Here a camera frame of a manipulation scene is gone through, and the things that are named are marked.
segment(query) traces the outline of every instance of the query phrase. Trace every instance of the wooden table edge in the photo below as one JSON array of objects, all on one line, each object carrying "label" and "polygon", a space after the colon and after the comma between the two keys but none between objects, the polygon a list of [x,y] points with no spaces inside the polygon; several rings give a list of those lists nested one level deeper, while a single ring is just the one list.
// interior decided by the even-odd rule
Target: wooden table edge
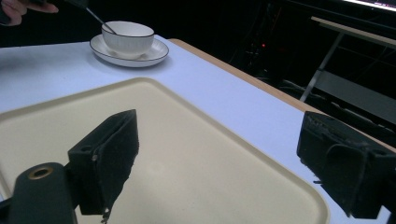
[{"label": "wooden table edge", "polygon": [[[292,96],[286,94],[285,92],[280,91],[280,90],[278,90],[278,89],[276,89],[276,88],[274,88],[274,87],[272,87],[272,86],[270,86],[270,85],[258,80],[257,78],[252,77],[252,76],[250,76],[249,74],[247,74],[245,72],[242,72],[241,70],[239,70],[239,69],[237,69],[235,67],[232,67],[231,65],[229,65],[229,64],[227,64],[227,63],[225,63],[225,62],[213,57],[210,54],[207,54],[207,53],[201,51],[200,49],[197,49],[196,47],[194,47],[194,46],[192,46],[192,45],[190,45],[190,44],[188,44],[188,43],[186,43],[186,42],[184,42],[182,40],[171,38],[171,39],[169,39],[169,41],[171,41],[172,43],[174,43],[174,44],[178,45],[179,47],[185,49],[186,51],[189,51],[189,52],[195,54],[196,56],[204,59],[205,61],[207,61],[209,63],[213,63],[215,66],[217,66],[217,67],[229,72],[230,74],[241,78],[242,80],[246,81],[247,83],[251,84],[252,86],[255,86],[255,87],[259,88],[260,90],[265,91],[265,92],[275,96],[277,99],[285,102],[288,105],[293,106],[294,108],[297,108],[297,109],[299,109],[299,110],[301,110],[303,112],[312,111],[312,112],[325,114],[322,111],[314,108],[313,106],[307,105],[306,103],[301,102],[301,101],[297,100],[296,98],[293,98]],[[396,148],[395,147],[392,147],[392,146],[390,146],[390,145],[388,145],[386,143],[383,143],[383,142],[379,141],[378,139],[373,138],[372,136],[370,136],[370,135],[368,135],[366,133],[363,133],[363,132],[361,132],[359,130],[357,130],[357,131],[362,133],[363,135],[375,140],[381,146],[386,147],[389,150],[391,150],[391,151],[396,153]]]}]

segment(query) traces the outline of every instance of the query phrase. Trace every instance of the finger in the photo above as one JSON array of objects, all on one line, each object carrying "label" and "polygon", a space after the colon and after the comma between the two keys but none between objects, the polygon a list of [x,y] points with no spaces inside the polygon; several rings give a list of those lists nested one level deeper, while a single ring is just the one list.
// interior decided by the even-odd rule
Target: finger
[{"label": "finger", "polygon": [[50,3],[44,3],[43,5],[40,6],[38,4],[29,2],[26,6],[32,10],[39,12],[57,13],[59,11],[59,9],[55,5]]},{"label": "finger", "polygon": [[24,15],[27,12],[26,6],[18,0],[1,0],[1,3],[18,11],[21,15]]},{"label": "finger", "polygon": [[4,4],[1,2],[1,8],[3,11],[9,16],[11,19],[10,23],[7,24],[8,26],[19,25],[22,22],[21,14],[15,10],[14,8],[10,7],[9,5]]}]

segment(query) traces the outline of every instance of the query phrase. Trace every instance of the spoon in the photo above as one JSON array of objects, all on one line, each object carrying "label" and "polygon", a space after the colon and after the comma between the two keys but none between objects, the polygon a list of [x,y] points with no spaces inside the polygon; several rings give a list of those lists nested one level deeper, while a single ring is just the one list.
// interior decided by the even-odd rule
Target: spoon
[{"label": "spoon", "polygon": [[101,19],[99,19],[99,17],[97,17],[89,8],[87,8],[87,11],[88,11],[91,15],[93,15],[99,22],[101,22],[105,27],[107,27],[107,29],[108,29],[111,33],[113,33],[114,35],[117,34],[117,33],[116,33],[113,29],[111,29],[105,22],[103,22]]}]

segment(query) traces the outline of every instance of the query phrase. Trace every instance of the table surface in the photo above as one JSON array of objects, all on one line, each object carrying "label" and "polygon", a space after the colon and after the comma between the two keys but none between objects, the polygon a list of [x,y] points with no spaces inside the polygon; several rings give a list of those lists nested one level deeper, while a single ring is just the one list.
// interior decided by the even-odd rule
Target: table surface
[{"label": "table surface", "polygon": [[176,39],[156,38],[170,52],[159,64],[126,68],[95,57],[88,42],[0,49],[0,116],[136,77],[162,83],[208,116],[310,183],[327,201],[330,223],[386,223],[346,217],[296,155],[304,111],[317,111],[282,91]]}]

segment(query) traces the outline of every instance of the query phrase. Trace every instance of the cream tray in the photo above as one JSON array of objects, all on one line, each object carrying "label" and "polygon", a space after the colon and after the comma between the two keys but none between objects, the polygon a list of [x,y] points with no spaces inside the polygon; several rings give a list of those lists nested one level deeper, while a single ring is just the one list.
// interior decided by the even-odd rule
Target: cream tray
[{"label": "cream tray", "polygon": [[[140,149],[110,223],[328,222],[310,185],[148,78],[1,114],[2,193],[34,165],[67,164],[73,145],[128,109],[137,112]],[[79,223],[100,220],[78,215]]]}]

